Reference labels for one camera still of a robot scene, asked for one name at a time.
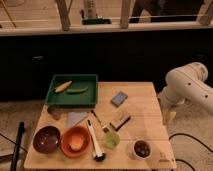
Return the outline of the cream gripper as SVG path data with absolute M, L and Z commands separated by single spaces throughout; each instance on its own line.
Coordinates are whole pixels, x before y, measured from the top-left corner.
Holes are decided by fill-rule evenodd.
M 161 104 L 163 124 L 169 125 L 176 116 L 175 106 L 170 104 Z

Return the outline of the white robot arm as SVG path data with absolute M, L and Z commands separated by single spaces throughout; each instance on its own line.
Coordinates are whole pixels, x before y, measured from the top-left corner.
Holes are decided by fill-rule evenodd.
M 158 94 L 165 126 L 175 118 L 174 108 L 185 100 L 194 102 L 213 115 L 213 87 L 205 84 L 207 78 L 207 67 L 200 62 L 174 68 L 166 74 L 166 86 Z

